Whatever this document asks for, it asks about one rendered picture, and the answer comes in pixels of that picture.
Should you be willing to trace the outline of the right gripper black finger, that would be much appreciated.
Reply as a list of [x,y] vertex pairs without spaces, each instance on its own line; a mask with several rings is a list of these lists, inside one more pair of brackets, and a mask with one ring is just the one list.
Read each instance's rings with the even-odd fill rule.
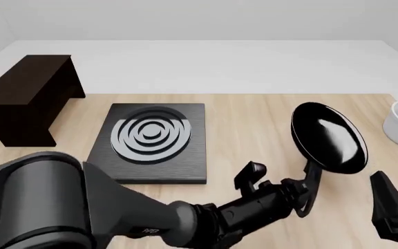
[[370,176],[373,211],[372,219],[398,219],[398,190],[388,176],[375,172]]

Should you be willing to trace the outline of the flat black stove plate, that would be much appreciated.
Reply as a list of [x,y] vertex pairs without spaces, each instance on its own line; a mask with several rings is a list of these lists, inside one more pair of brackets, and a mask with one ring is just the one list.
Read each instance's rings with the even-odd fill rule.
[[120,184],[206,184],[203,103],[114,103],[86,159]]

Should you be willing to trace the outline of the black frying pan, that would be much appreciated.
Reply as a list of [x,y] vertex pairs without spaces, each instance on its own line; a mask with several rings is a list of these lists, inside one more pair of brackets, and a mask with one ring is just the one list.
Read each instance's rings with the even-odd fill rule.
[[294,208],[306,217],[318,194],[324,171],[357,174],[368,163],[368,149],[354,124],[342,113],[318,102],[298,105],[292,113],[291,134],[300,153],[307,159],[305,178],[299,184],[308,192]]

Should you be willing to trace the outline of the dark wooden cabinet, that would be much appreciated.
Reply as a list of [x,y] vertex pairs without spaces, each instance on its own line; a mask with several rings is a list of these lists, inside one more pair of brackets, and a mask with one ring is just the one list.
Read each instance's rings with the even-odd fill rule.
[[67,101],[85,97],[70,55],[26,55],[0,77],[0,141],[55,147],[51,124]]

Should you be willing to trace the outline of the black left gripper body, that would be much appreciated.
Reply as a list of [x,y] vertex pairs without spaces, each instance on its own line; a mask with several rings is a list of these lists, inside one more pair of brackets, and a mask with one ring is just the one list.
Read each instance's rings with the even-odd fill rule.
[[305,180],[285,178],[281,181],[285,196],[294,209],[303,211],[307,209],[310,201],[310,188]]

